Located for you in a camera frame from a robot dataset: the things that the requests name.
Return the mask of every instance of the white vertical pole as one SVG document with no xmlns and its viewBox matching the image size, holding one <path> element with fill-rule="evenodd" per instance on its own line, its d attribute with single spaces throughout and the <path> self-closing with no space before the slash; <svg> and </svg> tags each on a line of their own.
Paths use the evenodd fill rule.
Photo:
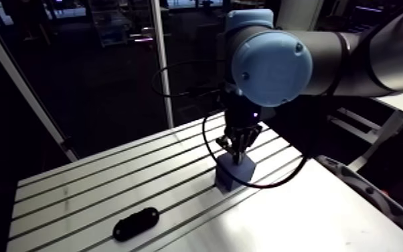
<svg viewBox="0 0 403 252">
<path fill-rule="evenodd" d="M 153 23 L 155 24 L 155 41 L 158 49 L 159 67 L 164 68 L 167 66 L 165 46 L 164 46 L 164 33 L 163 21 L 161 19 L 161 6 L 159 0 L 150 0 L 151 10 L 153 14 Z M 163 94 L 170 95 L 169 75 L 167 71 L 161 73 L 161 83 L 163 84 Z M 164 98 L 165 113 L 167 115 L 167 126 L 169 129 L 175 127 L 173 123 L 172 102 L 170 98 Z"/>
<path fill-rule="evenodd" d="M 34 96 L 34 94 L 31 92 L 28 85 L 25 83 L 25 81 L 22 78 L 22 76 L 20 75 L 19 71 L 17 71 L 16 67 L 14 66 L 14 63 L 9 58 L 7 52 L 5 51 L 5 48 L 3 48 L 1 43 L 0 43 L 0 63 L 3 65 L 6 72 L 11 77 L 11 79 L 13 80 L 13 82 L 17 86 L 17 88 L 19 89 L 20 93 L 23 95 L 25 100 L 27 100 L 28 104 L 33 109 L 34 113 L 37 115 L 37 117 L 39 117 L 39 120 L 46 127 L 46 129 L 48 130 L 50 135 L 52 135 L 52 137 L 56 141 L 56 143 L 61 147 L 61 149 L 66 154 L 66 156 L 69 158 L 69 160 L 71 162 L 76 161 L 77 157 L 76 157 L 75 153 L 70 149 L 64 149 L 62 147 L 62 144 L 64 142 L 63 136 L 61 135 L 59 130 L 56 128 L 56 126 L 53 124 L 52 120 L 48 117 L 47 113 L 44 111 L 41 104 Z"/>
</svg>

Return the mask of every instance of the black cable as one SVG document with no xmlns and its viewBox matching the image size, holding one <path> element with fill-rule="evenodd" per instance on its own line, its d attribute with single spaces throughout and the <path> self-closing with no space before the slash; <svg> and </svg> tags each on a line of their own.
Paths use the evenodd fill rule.
<svg viewBox="0 0 403 252">
<path fill-rule="evenodd" d="M 175 64 L 171 64 L 168 65 L 164 68 L 159 69 L 158 71 L 156 71 L 153 74 L 153 77 L 151 78 L 151 89 L 153 90 L 153 92 L 155 92 L 157 95 L 162 96 L 162 97 L 166 97 L 166 98 L 176 98 L 176 97 L 186 97 L 191 95 L 190 91 L 185 91 L 185 92 L 181 92 L 179 94 L 163 94 L 162 92 L 160 92 L 158 90 L 158 88 L 156 87 L 156 78 L 164 71 L 170 69 L 170 68 L 174 68 L 176 66 L 181 66 L 181 65 L 186 65 L 186 64 L 195 64 L 195 63 L 210 63 L 210 62 L 224 62 L 225 60 L 189 60 L 189 61 L 183 61 L 183 62 L 178 62 Z M 211 90 L 208 91 L 207 93 L 212 93 L 215 92 L 215 90 Z"/>
</svg>

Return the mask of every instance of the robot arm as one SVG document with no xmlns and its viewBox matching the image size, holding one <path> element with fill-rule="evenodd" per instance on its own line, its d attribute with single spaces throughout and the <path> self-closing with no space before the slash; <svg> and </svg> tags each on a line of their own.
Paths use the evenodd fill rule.
<svg viewBox="0 0 403 252">
<path fill-rule="evenodd" d="M 218 143 L 235 164 L 260 133 L 261 107 L 329 91 L 377 97 L 403 90 L 403 13 L 371 35 L 276 31 L 272 23 L 267 9 L 227 16 L 226 87 L 221 95 L 226 129 Z"/>
</svg>

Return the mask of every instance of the black robot arm segment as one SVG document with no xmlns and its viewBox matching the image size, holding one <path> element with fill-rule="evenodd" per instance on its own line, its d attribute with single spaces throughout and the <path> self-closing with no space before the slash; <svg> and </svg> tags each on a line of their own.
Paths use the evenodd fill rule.
<svg viewBox="0 0 403 252">
<path fill-rule="evenodd" d="M 291 33 L 303 41 L 313 59 L 313 75 L 302 95 L 320 95 L 329 88 L 341 65 L 343 49 L 350 57 L 334 95 L 379 97 L 403 91 L 403 12 L 377 32 Z"/>
</svg>

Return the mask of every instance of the workbench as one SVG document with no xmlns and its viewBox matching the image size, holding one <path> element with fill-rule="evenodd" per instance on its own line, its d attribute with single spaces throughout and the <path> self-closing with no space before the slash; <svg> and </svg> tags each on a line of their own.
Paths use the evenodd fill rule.
<svg viewBox="0 0 403 252">
<path fill-rule="evenodd" d="M 315 160 L 271 190 L 214 186 L 214 160 L 194 121 L 19 181 L 7 250 L 403 251 L 403 230 Z M 248 155 L 252 182 L 281 180 L 301 153 L 264 123 Z M 224 118 L 206 124 L 215 143 Z M 155 207 L 156 226 L 118 243 L 122 218 Z"/>
</svg>

